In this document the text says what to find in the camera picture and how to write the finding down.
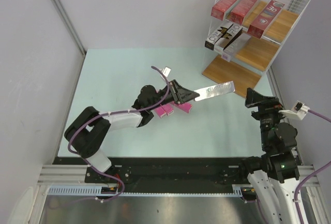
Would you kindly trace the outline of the silver WR toothpaste box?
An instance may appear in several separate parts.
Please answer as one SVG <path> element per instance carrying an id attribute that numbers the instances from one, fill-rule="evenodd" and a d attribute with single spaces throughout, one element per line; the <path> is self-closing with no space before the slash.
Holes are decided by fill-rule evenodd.
<path id="1" fill-rule="evenodd" d="M 225 35 L 232 25 L 232 22 L 222 22 L 211 34 L 209 34 L 205 41 L 205 47 L 213 51 L 216 42 Z"/>

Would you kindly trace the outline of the silver O toothpaste box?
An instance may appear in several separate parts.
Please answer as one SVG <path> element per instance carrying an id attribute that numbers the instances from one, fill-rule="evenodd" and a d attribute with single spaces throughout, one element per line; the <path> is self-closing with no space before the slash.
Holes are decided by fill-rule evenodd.
<path id="1" fill-rule="evenodd" d="M 243 31 L 243 27 L 233 24 L 225 34 L 215 43 L 214 51 L 221 54 Z"/>

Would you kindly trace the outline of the plain silver toothpaste box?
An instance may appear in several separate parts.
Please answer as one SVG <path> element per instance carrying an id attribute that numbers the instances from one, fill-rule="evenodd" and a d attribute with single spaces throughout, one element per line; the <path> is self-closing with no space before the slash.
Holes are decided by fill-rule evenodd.
<path id="1" fill-rule="evenodd" d="M 221 58 L 230 62 L 236 54 L 246 45 L 251 38 L 247 33 L 240 34 L 229 46 L 227 46 L 221 55 Z"/>

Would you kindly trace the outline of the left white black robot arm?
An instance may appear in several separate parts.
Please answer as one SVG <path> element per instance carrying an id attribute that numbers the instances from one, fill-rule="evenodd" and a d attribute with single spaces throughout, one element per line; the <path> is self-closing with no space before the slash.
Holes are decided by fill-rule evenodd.
<path id="1" fill-rule="evenodd" d="M 101 145 L 109 131 L 143 127 L 154 117 L 152 110 L 172 102 L 185 104 L 198 97 L 199 93 L 182 87 L 176 80 L 159 91 L 146 85 L 128 110 L 101 114 L 92 106 L 85 108 L 66 129 L 64 138 L 69 148 L 74 148 L 73 152 L 95 168 L 96 176 L 107 183 L 113 179 L 114 169 Z"/>

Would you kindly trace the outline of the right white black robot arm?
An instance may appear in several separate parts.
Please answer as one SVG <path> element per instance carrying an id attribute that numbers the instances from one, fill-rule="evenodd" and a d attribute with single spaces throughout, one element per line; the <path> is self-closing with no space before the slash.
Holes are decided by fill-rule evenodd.
<path id="1" fill-rule="evenodd" d="M 299 168 L 292 153 L 298 131 L 283 119 L 301 121 L 309 107 L 298 101 L 286 110 L 277 97 L 263 96 L 252 88 L 247 89 L 245 107 L 257 108 L 251 116 L 260 123 L 264 154 L 243 159 L 239 179 L 252 185 L 267 223 L 308 223 L 300 194 Z"/>

